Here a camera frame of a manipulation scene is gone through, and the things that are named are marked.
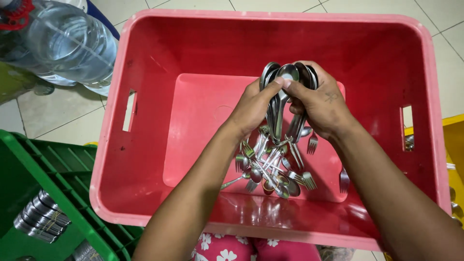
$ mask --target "pink floral pants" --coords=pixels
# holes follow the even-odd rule
[[[321,261],[313,244],[202,233],[194,261]]]

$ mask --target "right hand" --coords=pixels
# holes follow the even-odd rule
[[[319,136],[326,140],[338,138],[357,121],[346,106],[337,81],[317,63],[299,62],[316,70],[319,87],[314,91],[286,79],[284,90],[292,96],[290,112],[301,114],[306,110],[308,123]]]

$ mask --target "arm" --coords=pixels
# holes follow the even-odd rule
[[[320,87],[285,82],[290,111],[306,110],[309,124],[337,151],[364,206],[396,260],[462,260],[464,231],[395,166],[351,115],[335,79],[314,62]]]
[[[282,88],[283,82],[277,78],[262,92],[258,80],[247,86],[230,117],[153,214],[132,260],[190,259],[238,144],[261,124],[269,100]]]

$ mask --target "tattoo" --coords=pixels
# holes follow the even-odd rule
[[[325,95],[328,96],[327,100],[325,100],[325,101],[329,101],[330,103],[332,103],[333,100],[338,99],[338,94],[337,93],[326,92]]]

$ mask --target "forearm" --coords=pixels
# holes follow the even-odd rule
[[[189,260],[226,176],[239,135],[222,125],[148,222],[133,260]]]
[[[399,260],[462,259],[464,232],[358,122],[331,143],[393,255]]]

